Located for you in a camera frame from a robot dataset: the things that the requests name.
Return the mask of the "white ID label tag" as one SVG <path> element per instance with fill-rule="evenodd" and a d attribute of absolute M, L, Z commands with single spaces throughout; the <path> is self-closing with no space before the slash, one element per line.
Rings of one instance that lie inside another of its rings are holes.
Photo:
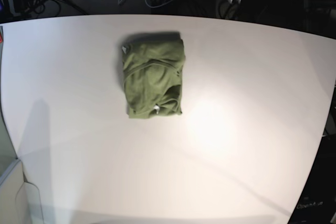
<path fill-rule="evenodd" d="M 159 105 L 155 105 L 155 106 L 153 107 L 153 110 L 155 111 L 156 115 L 159 115 L 159 114 L 160 114 L 160 110 L 161 110 L 161 108 L 160 108 Z"/>

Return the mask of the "white side cabinet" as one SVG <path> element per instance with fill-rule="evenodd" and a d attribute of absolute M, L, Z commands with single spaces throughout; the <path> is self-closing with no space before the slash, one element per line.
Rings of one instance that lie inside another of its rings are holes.
<path fill-rule="evenodd" d="M 39 189 L 25 181 L 19 159 L 1 175 L 1 223 L 44 223 Z"/>

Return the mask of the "black OpenArm base box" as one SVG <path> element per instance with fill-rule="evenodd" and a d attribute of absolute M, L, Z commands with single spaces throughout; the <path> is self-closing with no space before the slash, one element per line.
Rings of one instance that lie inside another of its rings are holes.
<path fill-rule="evenodd" d="M 335 223 L 335 136 L 322 138 L 289 223 Z"/>

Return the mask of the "green T-shirt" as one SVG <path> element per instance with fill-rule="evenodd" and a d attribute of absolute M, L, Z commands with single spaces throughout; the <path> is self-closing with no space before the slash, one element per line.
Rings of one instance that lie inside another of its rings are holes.
<path fill-rule="evenodd" d="M 123 89 L 132 119 L 182 114 L 184 43 L 177 31 L 129 36 L 121 44 Z M 159 105 L 160 114 L 153 107 Z"/>

